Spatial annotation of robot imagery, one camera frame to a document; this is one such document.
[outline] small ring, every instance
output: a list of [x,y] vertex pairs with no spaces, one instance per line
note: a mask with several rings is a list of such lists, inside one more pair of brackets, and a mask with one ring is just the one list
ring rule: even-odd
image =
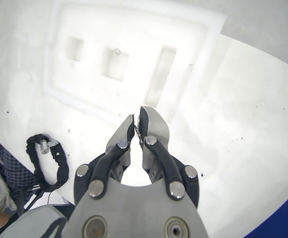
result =
[[116,54],[118,54],[118,55],[121,54],[121,51],[120,51],[119,49],[115,49],[114,52],[115,52]]

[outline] plaid shirt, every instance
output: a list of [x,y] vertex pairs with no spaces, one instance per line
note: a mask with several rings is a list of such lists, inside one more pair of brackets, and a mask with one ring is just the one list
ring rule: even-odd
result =
[[[17,200],[17,195],[20,190],[27,186],[36,185],[34,174],[26,169],[17,159],[13,157],[4,147],[0,145],[0,158],[4,165],[1,175],[5,180],[8,188],[10,189],[10,196],[14,202]],[[25,201],[26,204],[36,192],[26,192]]]

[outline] cable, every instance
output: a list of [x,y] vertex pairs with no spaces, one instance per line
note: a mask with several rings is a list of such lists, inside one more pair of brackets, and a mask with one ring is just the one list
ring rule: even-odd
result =
[[50,192],[50,194],[49,194],[49,196],[48,196],[48,202],[47,202],[47,205],[49,204],[49,198],[50,198],[51,193],[52,193],[52,192]]

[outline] gray metal plate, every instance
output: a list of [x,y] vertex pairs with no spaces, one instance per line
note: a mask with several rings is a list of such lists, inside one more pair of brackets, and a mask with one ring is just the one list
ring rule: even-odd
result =
[[64,238],[82,237],[83,225],[92,216],[102,216],[108,225],[107,238],[165,237],[165,223],[180,217],[189,226],[190,237],[207,238],[203,222],[186,194],[171,200],[161,179],[145,187],[129,187],[110,178],[106,195],[93,200],[86,193],[70,218]]

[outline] blue surface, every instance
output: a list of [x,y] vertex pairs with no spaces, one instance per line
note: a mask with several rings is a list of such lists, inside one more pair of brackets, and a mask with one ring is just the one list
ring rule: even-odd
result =
[[245,238],[288,238],[288,200]]

